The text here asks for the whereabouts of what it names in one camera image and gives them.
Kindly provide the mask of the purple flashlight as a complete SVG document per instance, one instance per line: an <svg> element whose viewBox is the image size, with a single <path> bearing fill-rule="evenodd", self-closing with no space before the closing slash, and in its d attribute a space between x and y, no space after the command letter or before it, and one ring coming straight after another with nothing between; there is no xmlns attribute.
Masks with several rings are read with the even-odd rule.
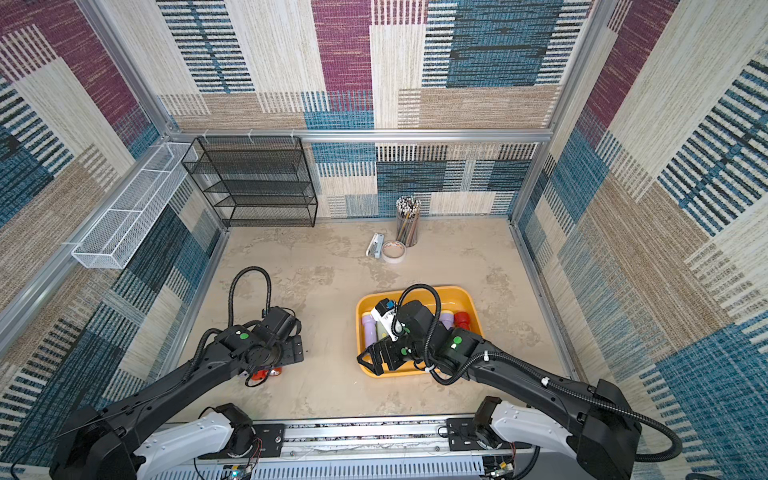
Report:
<svg viewBox="0 0 768 480"><path fill-rule="evenodd" d="M366 350L378 340L378 322L371 313L365 313L361 318L361 324L363 327L363 349Z"/></svg>
<svg viewBox="0 0 768 480"><path fill-rule="evenodd" d="M439 321L447 330L453 329L455 326L454 312L443 310L439 315Z"/></svg>

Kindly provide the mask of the red flashlight white rim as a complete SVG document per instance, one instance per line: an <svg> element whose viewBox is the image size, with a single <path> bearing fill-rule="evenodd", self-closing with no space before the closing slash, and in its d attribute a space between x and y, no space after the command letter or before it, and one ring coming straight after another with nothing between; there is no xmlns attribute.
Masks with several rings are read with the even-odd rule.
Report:
<svg viewBox="0 0 768 480"><path fill-rule="evenodd" d="M472 329L472 319L468 312L457 311L454 313L454 326L467 331Z"/></svg>

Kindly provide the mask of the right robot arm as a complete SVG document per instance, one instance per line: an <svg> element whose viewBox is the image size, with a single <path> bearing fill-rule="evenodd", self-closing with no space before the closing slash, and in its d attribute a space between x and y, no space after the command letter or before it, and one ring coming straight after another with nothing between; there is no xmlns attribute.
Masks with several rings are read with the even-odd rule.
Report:
<svg viewBox="0 0 768 480"><path fill-rule="evenodd" d="M613 383L590 385L547 372L472 331L448 329L418 300L379 301L366 318L386 331L358 355L362 368L384 376L414 363L443 385L490 386L523 402L485 399L474 425L491 448L521 441L573 458L596 479L628 479L638 460L642 426Z"/></svg>

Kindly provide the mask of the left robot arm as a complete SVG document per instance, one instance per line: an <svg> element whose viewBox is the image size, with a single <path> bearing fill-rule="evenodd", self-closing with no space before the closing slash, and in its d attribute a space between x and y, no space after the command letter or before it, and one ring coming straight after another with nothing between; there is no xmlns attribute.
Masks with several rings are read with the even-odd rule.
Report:
<svg viewBox="0 0 768 480"><path fill-rule="evenodd" d="M53 479L137 479L150 466L141 445L214 387L303 361L302 324L272 307L262 320L207 330L193 358L143 390L100 410L83 407L63 427L50 466Z"/></svg>

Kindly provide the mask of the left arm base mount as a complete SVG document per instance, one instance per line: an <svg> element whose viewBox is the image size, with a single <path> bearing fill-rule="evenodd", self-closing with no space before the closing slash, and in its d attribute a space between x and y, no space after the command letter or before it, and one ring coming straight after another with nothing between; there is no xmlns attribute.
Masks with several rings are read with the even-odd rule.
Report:
<svg viewBox="0 0 768 480"><path fill-rule="evenodd" d="M282 453L286 425L282 423L255 424L235 430L233 438L216 453L201 460L277 458Z"/></svg>

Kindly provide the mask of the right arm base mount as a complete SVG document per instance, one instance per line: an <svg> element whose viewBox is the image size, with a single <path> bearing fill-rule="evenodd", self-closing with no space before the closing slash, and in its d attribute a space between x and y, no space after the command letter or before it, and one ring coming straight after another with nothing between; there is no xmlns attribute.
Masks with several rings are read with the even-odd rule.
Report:
<svg viewBox="0 0 768 480"><path fill-rule="evenodd" d="M492 451L512 452L517 450L532 450L529 443L520 442L515 445L509 442L486 438L482 431L478 431L472 417L449 417L444 424L437 428L438 435L448 441L448 448L452 452L467 451Z"/></svg>

